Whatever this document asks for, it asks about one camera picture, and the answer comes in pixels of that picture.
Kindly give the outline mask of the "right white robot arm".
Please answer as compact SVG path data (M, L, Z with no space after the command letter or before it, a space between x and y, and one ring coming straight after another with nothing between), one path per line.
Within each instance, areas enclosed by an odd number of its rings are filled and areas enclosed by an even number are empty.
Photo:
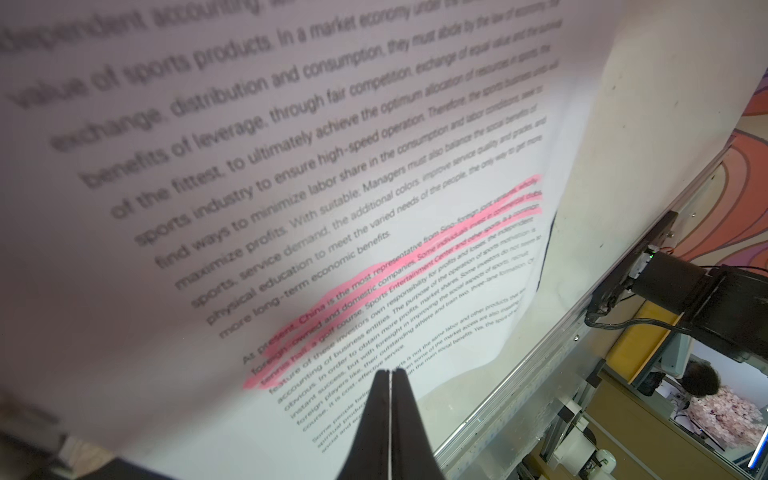
M700 267L649 254L630 290L680 317L697 341L737 361L767 361L767 277L732 266Z

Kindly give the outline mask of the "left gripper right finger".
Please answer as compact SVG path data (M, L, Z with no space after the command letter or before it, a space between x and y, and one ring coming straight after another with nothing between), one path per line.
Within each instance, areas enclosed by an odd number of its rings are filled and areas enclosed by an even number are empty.
M392 372L391 476L395 480L444 480L435 460L407 373Z

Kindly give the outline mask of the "printed paper sheet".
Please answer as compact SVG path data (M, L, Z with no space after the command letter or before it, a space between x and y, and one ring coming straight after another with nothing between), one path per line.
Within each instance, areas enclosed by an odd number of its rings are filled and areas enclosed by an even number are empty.
M5 1L1 403L331 479L530 305L618 1Z

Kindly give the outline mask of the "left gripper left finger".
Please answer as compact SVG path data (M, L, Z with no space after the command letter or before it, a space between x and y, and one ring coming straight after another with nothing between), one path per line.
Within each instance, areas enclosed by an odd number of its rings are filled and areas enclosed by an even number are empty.
M390 467L390 372L375 373L338 480L387 480Z

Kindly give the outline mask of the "white folder black inside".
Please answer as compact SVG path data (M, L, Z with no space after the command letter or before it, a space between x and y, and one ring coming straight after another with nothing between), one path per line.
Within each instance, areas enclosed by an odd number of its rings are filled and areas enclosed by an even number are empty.
M538 291L541 288L541 283L542 283L542 279L543 279L543 275L544 275L544 266L545 266L545 263L546 263L546 258L547 258L547 255L548 255L548 252L549 252L549 248L550 248L550 244L551 244L551 241L552 241L552 235L553 235L553 233L555 231L555 222L556 222L556 219L557 219L557 214L558 214L558 210L556 210L554 215L553 215L552 222L550 224L549 231L548 231L547 241L545 243L544 253L542 254L542 257L541 257L542 265L541 265L541 268L540 268L540 271L539 271L539 276L538 276L538 280L537 280L537 283L536 283L536 289L535 289L535 292L537 292L537 293L538 293Z

